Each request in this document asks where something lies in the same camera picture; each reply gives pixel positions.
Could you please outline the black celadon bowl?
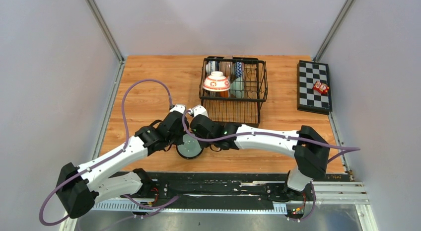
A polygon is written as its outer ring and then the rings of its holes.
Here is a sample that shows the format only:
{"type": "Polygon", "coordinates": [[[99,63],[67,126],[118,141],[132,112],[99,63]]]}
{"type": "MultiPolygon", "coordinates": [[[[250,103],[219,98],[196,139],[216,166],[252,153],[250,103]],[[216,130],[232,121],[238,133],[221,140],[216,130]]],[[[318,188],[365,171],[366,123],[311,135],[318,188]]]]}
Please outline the black celadon bowl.
{"type": "Polygon", "coordinates": [[[197,141],[184,142],[176,147],[178,155],[184,159],[195,159],[202,154],[203,150],[197,141]]]}

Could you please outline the black cream patterned bowl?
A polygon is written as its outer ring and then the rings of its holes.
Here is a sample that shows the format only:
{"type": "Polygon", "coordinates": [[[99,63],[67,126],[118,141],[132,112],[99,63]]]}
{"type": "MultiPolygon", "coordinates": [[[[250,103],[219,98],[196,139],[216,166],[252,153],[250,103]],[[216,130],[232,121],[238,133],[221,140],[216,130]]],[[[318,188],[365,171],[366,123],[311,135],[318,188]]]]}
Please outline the black cream patterned bowl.
{"type": "Polygon", "coordinates": [[[218,97],[218,92],[216,91],[205,90],[205,94],[207,97],[218,97]]]}

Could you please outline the white orange bowl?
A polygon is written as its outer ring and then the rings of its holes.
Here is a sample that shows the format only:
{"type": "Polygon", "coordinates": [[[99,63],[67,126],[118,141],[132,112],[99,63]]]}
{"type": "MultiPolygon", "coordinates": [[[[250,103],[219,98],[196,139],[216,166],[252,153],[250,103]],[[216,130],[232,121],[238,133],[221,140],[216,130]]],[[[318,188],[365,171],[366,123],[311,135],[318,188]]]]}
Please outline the white orange bowl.
{"type": "Polygon", "coordinates": [[[220,97],[223,97],[223,98],[229,98],[230,97],[230,92],[229,92],[229,90],[221,91],[219,93],[219,95],[220,95],[220,97]]]}

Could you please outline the red floral small bowl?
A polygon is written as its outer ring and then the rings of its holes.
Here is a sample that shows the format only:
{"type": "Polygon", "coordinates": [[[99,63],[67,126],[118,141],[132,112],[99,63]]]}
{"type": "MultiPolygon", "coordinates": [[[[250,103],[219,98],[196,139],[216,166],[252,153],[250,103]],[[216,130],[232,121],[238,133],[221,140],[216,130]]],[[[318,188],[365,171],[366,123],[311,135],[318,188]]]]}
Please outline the red floral small bowl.
{"type": "Polygon", "coordinates": [[[212,92],[228,91],[231,87],[229,79],[223,72],[214,71],[203,81],[202,88],[212,92]]]}

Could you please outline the black wire dish rack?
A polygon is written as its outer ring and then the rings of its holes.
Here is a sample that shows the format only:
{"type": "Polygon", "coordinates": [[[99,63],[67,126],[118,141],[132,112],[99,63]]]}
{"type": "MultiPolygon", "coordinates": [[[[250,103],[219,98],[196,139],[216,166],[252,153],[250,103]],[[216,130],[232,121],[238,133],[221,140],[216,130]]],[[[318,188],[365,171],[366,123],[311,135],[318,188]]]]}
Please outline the black wire dish rack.
{"type": "Polygon", "coordinates": [[[204,58],[199,98],[214,121],[244,123],[258,127],[261,108],[268,96],[267,66],[264,60],[250,57],[208,56],[204,58]],[[220,71],[229,80],[230,89],[210,91],[205,79],[220,71]]]}

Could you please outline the pale green bowl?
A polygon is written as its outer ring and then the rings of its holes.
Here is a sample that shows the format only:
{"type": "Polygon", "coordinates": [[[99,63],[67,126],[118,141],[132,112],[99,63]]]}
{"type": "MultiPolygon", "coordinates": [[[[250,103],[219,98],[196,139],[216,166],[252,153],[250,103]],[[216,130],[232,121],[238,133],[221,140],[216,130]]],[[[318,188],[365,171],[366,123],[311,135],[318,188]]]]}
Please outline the pale green bowl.
{"type": "Polygon", "coordinates": [[[236,78],[230,86],[230,95],[235,98],[244,98],[245,82],[243,78],[236,78]]]}

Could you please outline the blue floral bowl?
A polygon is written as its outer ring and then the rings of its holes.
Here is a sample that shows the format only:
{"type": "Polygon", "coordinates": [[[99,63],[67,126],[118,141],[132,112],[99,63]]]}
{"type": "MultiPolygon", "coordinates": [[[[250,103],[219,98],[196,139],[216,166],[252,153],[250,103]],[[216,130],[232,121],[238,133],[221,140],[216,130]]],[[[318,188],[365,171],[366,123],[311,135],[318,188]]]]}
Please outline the blue floral bowl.
{"type": "Polygon", "coordinates": [[[212,72],[219,71],[219,62],[209,61],[207,62],[205,69],[208,75],[211,74],[212,72]]]}

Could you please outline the brown cream glazed bowl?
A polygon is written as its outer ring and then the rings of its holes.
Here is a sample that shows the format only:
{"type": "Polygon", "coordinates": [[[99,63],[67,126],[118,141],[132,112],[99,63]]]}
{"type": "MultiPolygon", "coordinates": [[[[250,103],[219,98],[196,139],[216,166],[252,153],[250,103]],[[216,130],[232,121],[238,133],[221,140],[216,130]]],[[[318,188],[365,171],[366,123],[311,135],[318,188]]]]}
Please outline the brown cream glazed bowl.
{"type": "Polygon", "coordinates": [[[230,77],[232,73],[232,56],[226,56],[219,62],[219,70],[223,72],[225,77],[230,77]]]}

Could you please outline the red patterned bowl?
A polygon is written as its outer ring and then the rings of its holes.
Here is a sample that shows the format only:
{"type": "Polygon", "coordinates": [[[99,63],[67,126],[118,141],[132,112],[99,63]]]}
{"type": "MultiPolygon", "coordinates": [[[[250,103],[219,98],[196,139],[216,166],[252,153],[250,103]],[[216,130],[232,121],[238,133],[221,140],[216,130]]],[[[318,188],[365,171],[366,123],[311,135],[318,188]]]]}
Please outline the red patterned bowl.
{"type": "Polygon", "coordinates": [[[233,63],[233,74],[235,78],[244,77],[244,63],[243,62],[234,62],[233,63]]]}

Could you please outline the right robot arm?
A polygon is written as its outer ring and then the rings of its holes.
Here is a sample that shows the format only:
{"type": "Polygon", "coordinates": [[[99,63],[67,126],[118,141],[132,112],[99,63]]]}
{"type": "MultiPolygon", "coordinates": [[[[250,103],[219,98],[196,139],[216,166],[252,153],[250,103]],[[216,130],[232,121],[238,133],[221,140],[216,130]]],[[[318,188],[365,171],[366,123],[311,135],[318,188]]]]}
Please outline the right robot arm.
{"type": "Polygon", "coordinates": [[[305,186],[314,179],[325,177],[329,152],[327,142],[312,127],[300,130],[274,131],[240,123],[221,124],[204,115],[196,116],[191,131],[203,145],[214,145],[223,150],[258,149],[276,152],[295,159],[296,167],[289,172],[284,195],[296,200],[305,186]]]}

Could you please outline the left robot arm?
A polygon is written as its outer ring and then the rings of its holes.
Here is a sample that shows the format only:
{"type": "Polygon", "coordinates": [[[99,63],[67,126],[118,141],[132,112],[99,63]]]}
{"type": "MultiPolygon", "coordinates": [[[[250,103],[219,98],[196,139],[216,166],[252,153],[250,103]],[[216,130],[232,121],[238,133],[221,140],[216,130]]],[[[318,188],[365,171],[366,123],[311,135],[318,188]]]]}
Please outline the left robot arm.
{"type": "Polygon", "coordinates": [[[142,169],[114,176],[121,168],[154,152],[164,151],[183,141],[184,125],[188,125],[184,107],[173,107],[167,116],[141,127],[126,142],[106,154],[78,166],[68,163],[61,168],[54,193],[71,219],[79,218],[93,206],[110,198],[136,193],[148,197],[152,184],[142,169]]]}

